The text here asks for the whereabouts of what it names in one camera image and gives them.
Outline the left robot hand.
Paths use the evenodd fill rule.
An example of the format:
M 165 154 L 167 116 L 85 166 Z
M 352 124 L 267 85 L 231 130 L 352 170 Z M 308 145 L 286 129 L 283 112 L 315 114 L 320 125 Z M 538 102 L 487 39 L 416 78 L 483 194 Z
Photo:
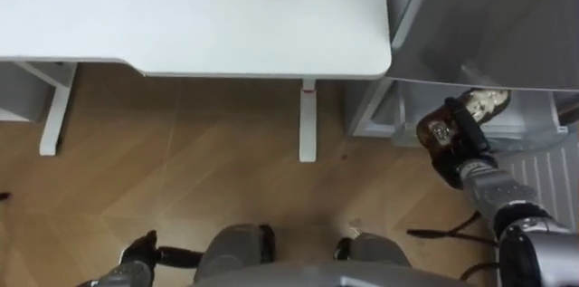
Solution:
M 196 269 L 204 253 L 174 246 L 158 246 L 157 232 L 148 231 L 134 240 L 122 253 L 120 264 L 141 263 L 150 272 L 158 265 L 176 269 Z

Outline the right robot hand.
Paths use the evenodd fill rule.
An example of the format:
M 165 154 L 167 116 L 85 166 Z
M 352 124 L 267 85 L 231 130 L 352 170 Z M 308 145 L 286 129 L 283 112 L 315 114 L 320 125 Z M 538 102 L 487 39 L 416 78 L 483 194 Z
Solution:
M 490 155 L 489 143 L 479 123 L 457 98 L 446 98 L 442 109 L 450 115 L 443 123 L 454 133 L 449 144 L 440 144 L 430 151 L 432 166 L 449 187 L 462 190 L 462 166 L 472 160 L 492 167 L 497 167 L 498 163 Z

